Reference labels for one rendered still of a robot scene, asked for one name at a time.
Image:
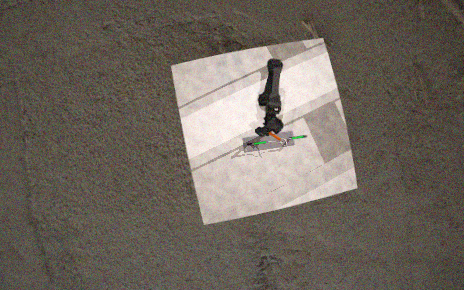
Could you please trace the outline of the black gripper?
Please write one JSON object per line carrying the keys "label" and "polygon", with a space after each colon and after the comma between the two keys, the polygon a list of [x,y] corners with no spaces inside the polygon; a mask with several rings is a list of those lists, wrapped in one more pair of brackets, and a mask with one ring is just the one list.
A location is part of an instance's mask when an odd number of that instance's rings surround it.
{"label": "black gripper", "polygon": [[[264,120],[265,120],[265,122],[263,123],[263,125],[265,125],[265,126],[256,128],[255,133],[257,133],[261,137],[263,137],[266,134],[266,136],[268,137],[270,135],[269,132],[272,132],[272,129],[269,130],[269,128],[267,127],[266,117],[264,117]],[[277,123],[282,122],[281,119],[279,119],[278,117],[276,117],[276,120],[277,120]]]}

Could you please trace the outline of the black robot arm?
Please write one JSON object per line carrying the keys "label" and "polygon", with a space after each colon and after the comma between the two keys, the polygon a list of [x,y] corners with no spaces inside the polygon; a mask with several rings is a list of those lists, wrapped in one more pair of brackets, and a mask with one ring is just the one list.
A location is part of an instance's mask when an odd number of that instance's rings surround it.
{"label": "black robot arm", "polygon": [[[268,78],[264,88],[264,92],[259,94],[258,102],[259,106],[266,106],[266,120],[267,127],[269,130],[273,130],[275,134],[281,131],[284,123],[276,120],[276,114],[279,115],[281,112],[281,96],[279,94],[279,80],[280,74],[283,69],[283,64],[279,59],[270,58],[267,61],[268,66]],[[275,109],[278,109],[276,111]]]}

